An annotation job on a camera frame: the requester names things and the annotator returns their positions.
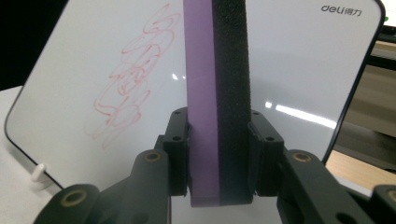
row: purple foam strip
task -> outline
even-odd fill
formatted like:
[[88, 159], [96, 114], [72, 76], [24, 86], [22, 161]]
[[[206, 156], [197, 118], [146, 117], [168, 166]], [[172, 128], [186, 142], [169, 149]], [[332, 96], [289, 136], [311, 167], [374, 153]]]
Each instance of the purple foam strip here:
[[184, 0], [191, 206], [219, 205], [218, 116], [211, 0]]

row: brand logo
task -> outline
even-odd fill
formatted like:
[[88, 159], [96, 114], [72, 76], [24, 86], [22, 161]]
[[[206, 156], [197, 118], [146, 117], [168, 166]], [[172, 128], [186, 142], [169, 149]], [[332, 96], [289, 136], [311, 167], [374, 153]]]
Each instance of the brand logo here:
[[362, 13], [361, 10], [350, 7], [332, 7], [332, 6], [323, 6], [321, 8], [322, 11], [328, 11], [331, 13], [343, 14], [348, 16], [356, 16], [359, 17]]

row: whiteboard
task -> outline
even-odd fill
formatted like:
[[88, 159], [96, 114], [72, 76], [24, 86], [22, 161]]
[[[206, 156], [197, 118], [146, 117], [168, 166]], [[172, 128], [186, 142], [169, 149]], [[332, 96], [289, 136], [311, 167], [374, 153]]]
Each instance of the whiteboard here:
[[[375, 0], [247, 1], [252, 109], [287, 148], [325, 157], [382, 14]], [[8, 138], [63, 187], [123, 179], [187, 105], [183, 27], [181, 0], [70, 0], [8, 115]], [[275, 199], [175, 202], [175, 223], [280, 221]]]

